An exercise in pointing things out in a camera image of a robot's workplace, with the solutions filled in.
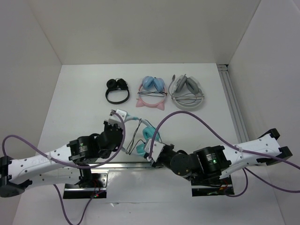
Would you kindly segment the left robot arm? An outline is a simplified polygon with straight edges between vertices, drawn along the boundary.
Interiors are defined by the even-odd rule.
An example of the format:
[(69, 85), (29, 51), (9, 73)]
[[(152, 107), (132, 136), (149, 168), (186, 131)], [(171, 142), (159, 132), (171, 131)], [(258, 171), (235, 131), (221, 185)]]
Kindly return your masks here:
[(0, 196), (13, 197), (26, 189), (51, 184), (73, 184), (87, 188), (96, 183), (90, 165), (108, 159), (121, 146), (123, 129), (104, 122), (104, 131), (81, 136), (62, 147), (25, 159), (0, 159)]

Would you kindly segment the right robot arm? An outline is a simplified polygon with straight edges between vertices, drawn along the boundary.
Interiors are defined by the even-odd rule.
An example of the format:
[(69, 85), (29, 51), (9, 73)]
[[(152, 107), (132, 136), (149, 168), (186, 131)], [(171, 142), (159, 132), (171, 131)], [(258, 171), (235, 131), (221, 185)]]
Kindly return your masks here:
[(219, 186), (222, 180), (232, 173), (253, 165), (274, 165), (276, 158), (288, 159), (292, 156), (288, 147), (280, 147), (277, 139), (278, 131), (274, 128), (256, 140), (240, 143), (230, 148), (218, 145), (186, 153), (183, 150), (174, 151), (173, 145), (151, 141), (145, 147), (150, 156), (144, 157), (153, 167), (166, 167), (174, 174), (191, 182), (193, 186)]

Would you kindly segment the teal cat-ear headphones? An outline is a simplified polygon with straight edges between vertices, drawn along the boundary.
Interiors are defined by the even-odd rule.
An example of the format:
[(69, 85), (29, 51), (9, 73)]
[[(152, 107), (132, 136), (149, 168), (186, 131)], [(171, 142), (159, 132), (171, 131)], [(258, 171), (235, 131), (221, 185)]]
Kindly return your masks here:
[[(127, 155), (136, 155), (140, 157), (144, 157), (146, 154), (146, 151), (144, 150), (144, 147), (146, 145), (146, 142), (153, 137), (155, 132), (155, 127), (146, 119), (142, 119), (135, 116), (127, 116), (125, 119), (125, 123), (129, 122), (131, 120), (138, 121), (138, 126), (134, 131), (134, 134), (132, 136), (131, 141), (129, 142), (128, 146), (123, 150)], [(139, 139), (135, 142), (135, 136), (141, 126), (141, 124), (145, 125), (145, 128), (142, 130), (142, 135), (145, 141), (142, 139)]]

